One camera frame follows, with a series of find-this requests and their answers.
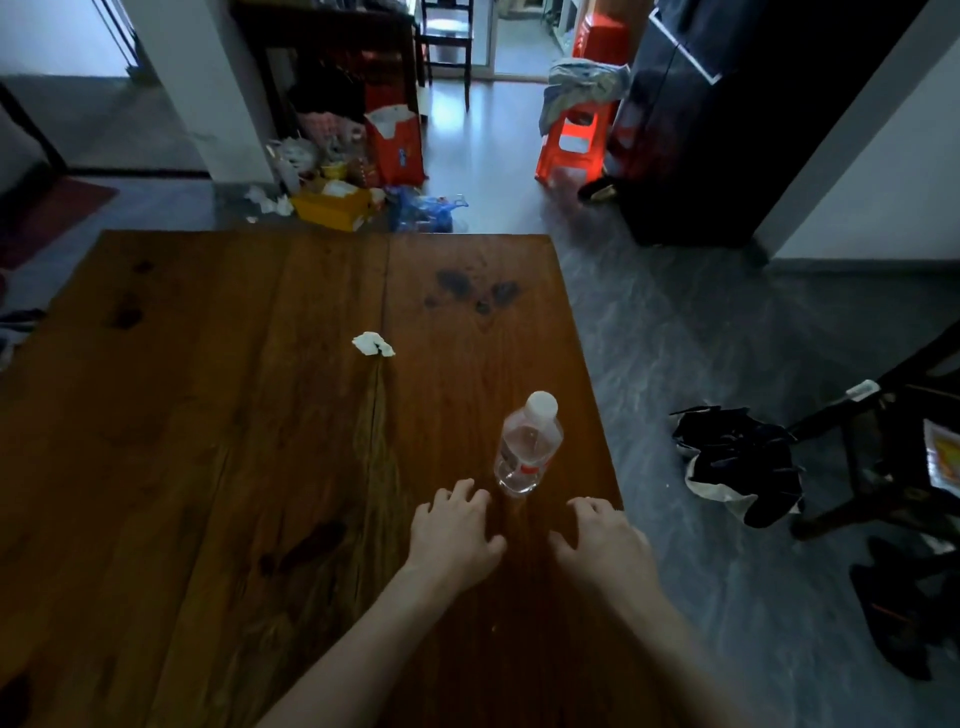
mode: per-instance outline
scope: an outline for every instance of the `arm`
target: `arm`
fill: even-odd
[[[598,596],[646,650],[684,724],[694,728],[754,725],[720,679],[693,627],[660,588],[650,542],[623,511],[601,498],[574,498],[580,541],[571,548],[559,533],[550,545],[560,566]]]
[[[410,555],[370,610],[264,716],[257,728],[373,725],[400,669],[456,596],[485,579],[506,550],[487,542],[490,494],[473,480],[417,508]]]

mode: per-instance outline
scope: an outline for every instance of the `red mat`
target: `red mat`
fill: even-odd
[[[100,184],[68,177],[57,180],[47,194],[21,218],[16,229],[0,238],[0,268],[13,270],[23,265],[100,209],[116,193],[117,190]]]

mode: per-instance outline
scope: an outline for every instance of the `dark wooden table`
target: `dark wooden table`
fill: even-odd
[[[566,439],[513,500],[493,455],[537,389]],[[620,503],[547,237],[105,233],[0,376],[0,468],[0,685],[31,726],[253,725],[468,476],[507,554],[382,724],[673,725],[547,549],[568,498]]]
[[[263,81],[267,104],[280,137],[296,136],[297,123],[276,87],[267,57],[270,48],[293,48],[318,54],[372,51],[400,56],[407,106],[420,113],[417,100],[417,0],[405,0],[407,13],[306,9],[274,3],[234,0],[230,14],[250,46]]]

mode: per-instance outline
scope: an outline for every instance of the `wooden chair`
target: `wooden chair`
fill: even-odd
[[[448,17],[429,17],[428,10],[456,11],[467,14],[467,20],[456,20]],[[420,31],[420,42],[426,46],[426,73],[430,85],[433,85],[433,67],[463,68],[464,69],[464,98],[467,102],[467,111],[470,110],[470,66],[473,58],[473,0],[466,4],[458,0],[420,0],[420,12],[423,16]],[[433,61],[430,58],[430,48],[463,48],[466,54],[465,62],[453,63],[447,61]]]
[[[960,352],[960,322],[936,340],[876,380],[878,391],[866,399],[844,399],[796,423],[790,431],[808,440],[839,427],[853,498],[813,518],[792,524],[801,541],[817,538],[851,523],[886,521],[921,531],[960,546],[960,498],[930,484],[927,474],[924,420],[960,432],[960,369],[953,365]],[[864,414],[876,418],[882,467],[878,483],[860,475],[852,420]]]

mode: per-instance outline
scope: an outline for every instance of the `red plastic stool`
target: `red plastic stool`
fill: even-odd
[[[587,172],[587,182],[593,182],[603,174],[603,157],[607,150],[607,129],[610,128],[612,104],[580,104],[567,109],[550,127],[540,160],[537,162],[537,182],[546,184],[550,173],[556,167],[572,167]],[[593,121],[588,126],[571,124],[567,121],[570,114],[592,114]],[[568,152],[560,148],[563,136],[575,136],[586,139],[589,147],[585,152]]]
[[[584,18],[573,41],[575,59],[623,65],[630,62],[630,28],[600,12]]]

